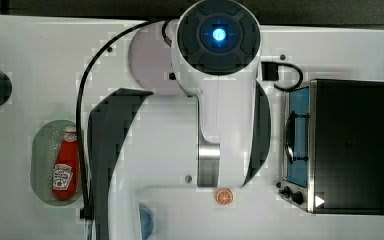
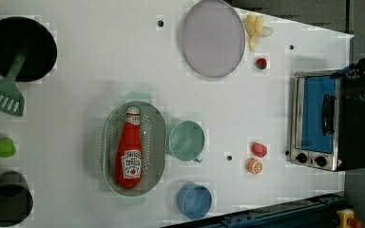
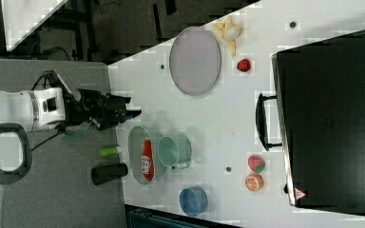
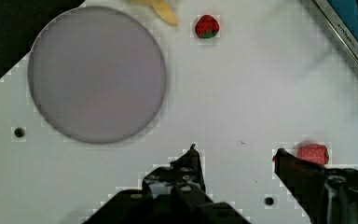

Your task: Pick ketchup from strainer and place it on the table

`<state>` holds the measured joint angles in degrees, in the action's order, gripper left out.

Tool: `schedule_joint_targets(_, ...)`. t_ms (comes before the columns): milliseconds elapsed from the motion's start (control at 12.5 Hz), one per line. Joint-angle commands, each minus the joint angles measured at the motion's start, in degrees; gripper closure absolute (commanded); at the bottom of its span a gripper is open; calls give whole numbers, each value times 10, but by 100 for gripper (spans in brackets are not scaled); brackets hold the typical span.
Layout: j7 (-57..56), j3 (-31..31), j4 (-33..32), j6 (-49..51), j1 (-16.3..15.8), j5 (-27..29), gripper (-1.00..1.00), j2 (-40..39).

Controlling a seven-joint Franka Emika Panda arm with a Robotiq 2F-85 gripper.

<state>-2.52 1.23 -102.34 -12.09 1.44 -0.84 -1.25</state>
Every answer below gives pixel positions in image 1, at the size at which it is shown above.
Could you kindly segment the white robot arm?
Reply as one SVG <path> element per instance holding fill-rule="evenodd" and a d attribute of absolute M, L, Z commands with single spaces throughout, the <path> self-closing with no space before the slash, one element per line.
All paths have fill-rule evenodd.
<path fill-rule="evenodd" d="M 240 187 L 265 161 L 270 112 L 254 15 L 202 0 L 176 22 L 170 47 L 171 85 L 119 88 L 89 114 L 91 240 L 142 240 L 144 190 Z"/>

